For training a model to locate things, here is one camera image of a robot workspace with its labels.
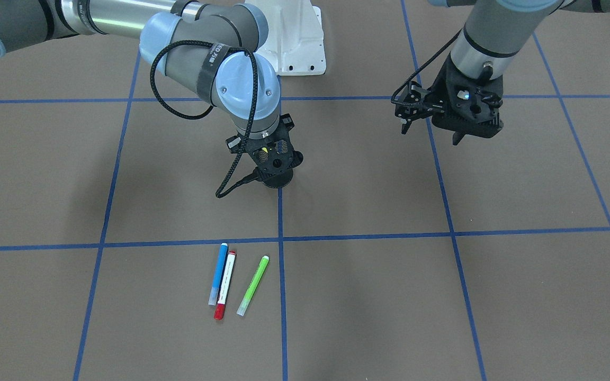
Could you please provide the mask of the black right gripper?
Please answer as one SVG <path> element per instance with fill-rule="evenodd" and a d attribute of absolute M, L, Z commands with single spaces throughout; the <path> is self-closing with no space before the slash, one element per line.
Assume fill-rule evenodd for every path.
<path fill-rule="evenodd" d="M 290 132 L 294 128 L 293 118 L 289 113 L 280 115 L 273 127 L 273 132 L 269 134 L 261 132 L 258 138 L 250 138 L 245 145 L 245 152 L 254 159 L 293 159 L 295 149 L 290 140 Z"/>

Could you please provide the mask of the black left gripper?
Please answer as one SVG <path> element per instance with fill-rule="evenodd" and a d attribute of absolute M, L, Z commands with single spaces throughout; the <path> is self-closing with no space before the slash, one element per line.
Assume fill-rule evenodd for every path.
<path fill-rule="evenodd" d="M 471 79 L 447 58 L 429 88 L 414 80 L 418 73 L 394 92 L 394 114 L 401 120 L 402 135 L 416 119 L 430 118 L 433 126 L 453 132 L 452 145 L 458 146 L 467 135 L 489 139 L 504 127 L 499 115 L 503 81 L 493 78 L 492 63 L 485 62 L 482 72 Z"/>

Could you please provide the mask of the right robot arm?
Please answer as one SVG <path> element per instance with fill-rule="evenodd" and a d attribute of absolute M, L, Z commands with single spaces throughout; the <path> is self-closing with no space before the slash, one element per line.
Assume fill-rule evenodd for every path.
<path fill-rule="evenodd" d="M 258 53 L 270 32 L 266 15 L 251 3 L 0 1 L 0 57 L 77 35 L 138 39 L 151 73 L 231 116 L 238 133 L 227 141 L 230 152 L 279 172 L 303 157 L 290 141 L 293 122 L 277 110 L 277 74 Z"/>

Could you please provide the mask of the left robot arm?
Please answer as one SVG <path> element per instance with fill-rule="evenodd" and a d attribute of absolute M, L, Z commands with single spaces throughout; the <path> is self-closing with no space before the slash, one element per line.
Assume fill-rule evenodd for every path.
<path fill-rule="evenodd" d="M 506 68 L 533 32 L 558 10 L 591 14 L 610 13 L 610 1 L 432 1 L 433 6 L 470 6 L 460 31 L 434 54 L 448 51 L 430 87 L 423 88 L 412 73 L 391 96 L 395 116 L 408 132 L 417 119 L 453 132 L 452 143 L 464 137 L 493 138 L 504 127 Z"/>

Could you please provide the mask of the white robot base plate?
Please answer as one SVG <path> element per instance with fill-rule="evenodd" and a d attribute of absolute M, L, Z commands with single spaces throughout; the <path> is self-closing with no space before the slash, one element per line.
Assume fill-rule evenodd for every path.
<path fill-rule="evenodd" d="M 247 1 L 268 22 L 268 37 L 257 53 L 279 76 L 317 76 L 327 69 L 321 10 L 311 1 Z"/>

